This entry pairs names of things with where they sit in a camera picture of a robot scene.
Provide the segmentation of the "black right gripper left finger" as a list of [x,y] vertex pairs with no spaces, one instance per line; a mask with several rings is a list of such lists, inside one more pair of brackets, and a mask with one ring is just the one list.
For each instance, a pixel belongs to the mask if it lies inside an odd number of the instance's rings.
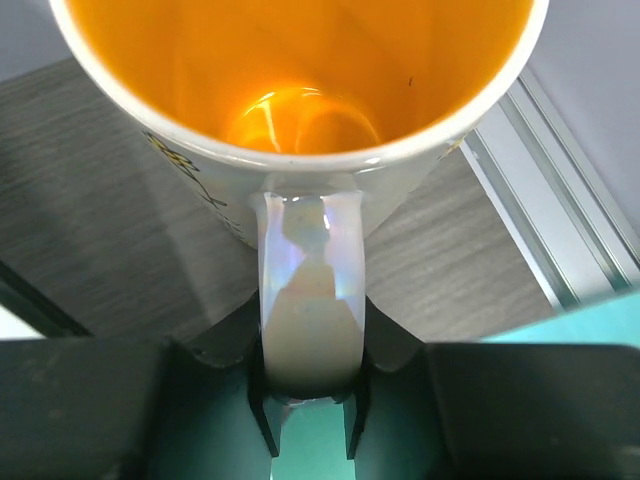
[[190,346],[172,340],[1,345],[5,479],[266,479],[277,450],[251,387],[251,297]]

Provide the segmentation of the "white dry-erase board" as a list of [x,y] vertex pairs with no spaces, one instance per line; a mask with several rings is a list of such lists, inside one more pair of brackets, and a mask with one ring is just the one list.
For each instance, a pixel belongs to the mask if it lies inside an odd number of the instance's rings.
[[1,340],[92,336],[57,304],[1,263]]

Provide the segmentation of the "white mug orange inside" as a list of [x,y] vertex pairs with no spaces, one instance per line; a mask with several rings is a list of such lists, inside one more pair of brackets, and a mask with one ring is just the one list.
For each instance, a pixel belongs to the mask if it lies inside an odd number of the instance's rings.
[[364,240],[514,83],[545,1],[54,1],[99,89],[258,252],[266,377],[362,364]]

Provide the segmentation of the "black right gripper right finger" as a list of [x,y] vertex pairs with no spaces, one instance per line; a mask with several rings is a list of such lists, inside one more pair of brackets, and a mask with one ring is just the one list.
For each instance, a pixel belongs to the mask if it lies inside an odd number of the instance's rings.
[[368,304],[344,424],[359,479],[635,479],[639,352],[425,343]]

